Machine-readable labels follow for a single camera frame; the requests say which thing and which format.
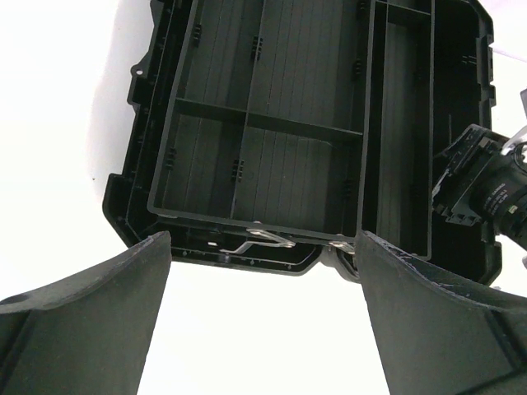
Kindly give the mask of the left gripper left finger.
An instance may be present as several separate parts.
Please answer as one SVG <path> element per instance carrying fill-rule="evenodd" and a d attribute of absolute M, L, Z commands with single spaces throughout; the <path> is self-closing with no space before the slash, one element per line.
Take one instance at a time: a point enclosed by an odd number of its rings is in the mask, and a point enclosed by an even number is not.
<path fill-rule="evenodd" d="M 1 302 L 3 394 L 135 394 L 170 272 L 159 232 Z"/>

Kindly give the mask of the black plastic toolbox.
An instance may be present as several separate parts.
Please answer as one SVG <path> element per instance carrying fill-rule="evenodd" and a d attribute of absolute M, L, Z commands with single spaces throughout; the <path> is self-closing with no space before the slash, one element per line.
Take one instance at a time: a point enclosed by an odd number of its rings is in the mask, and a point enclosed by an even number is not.
<path fill-rule="evenodd" d="M 175 261 L 357 281 L 370 231 L 483 284 L 488 225 L 432 209 L 440 153 L 490 127 L 493 22 L 479 1 L 153 1 L 135 119 L 103 212 Z"/>

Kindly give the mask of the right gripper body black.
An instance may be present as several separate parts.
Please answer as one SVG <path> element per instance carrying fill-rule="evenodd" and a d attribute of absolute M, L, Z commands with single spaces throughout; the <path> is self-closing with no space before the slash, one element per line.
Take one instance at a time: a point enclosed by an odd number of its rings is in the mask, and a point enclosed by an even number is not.
<path fill-rule="evenodd" d="M 433 211 L 456 225 L 474 225 L 481 211 L 470 198 L 489 161 L 500 155 L 506 138 L 476 124 L 469 125 L 435 160 L 445 166 L 431 192 Z"/>

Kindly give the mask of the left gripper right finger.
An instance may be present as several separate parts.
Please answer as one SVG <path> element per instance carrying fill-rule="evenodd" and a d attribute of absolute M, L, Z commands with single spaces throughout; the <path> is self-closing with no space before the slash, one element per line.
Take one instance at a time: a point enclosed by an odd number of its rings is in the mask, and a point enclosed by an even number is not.
<path fill-rule="evenodd" d="M 524 394 L 526 299 L 423 261 L 369 231 L 356 260 L 392 394 Z"/>

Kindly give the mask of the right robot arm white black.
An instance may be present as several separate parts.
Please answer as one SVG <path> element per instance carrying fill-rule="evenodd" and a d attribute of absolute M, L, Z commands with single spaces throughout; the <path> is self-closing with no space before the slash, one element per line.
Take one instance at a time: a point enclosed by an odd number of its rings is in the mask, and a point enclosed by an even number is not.
<path fill-rule="evenodd" d="M 437 155 L 447 164 L 432 189 L 433 209 L 449 223 L 488 223 L 526 247 L 526 129 L 508 138 L 477 124 Z"/>

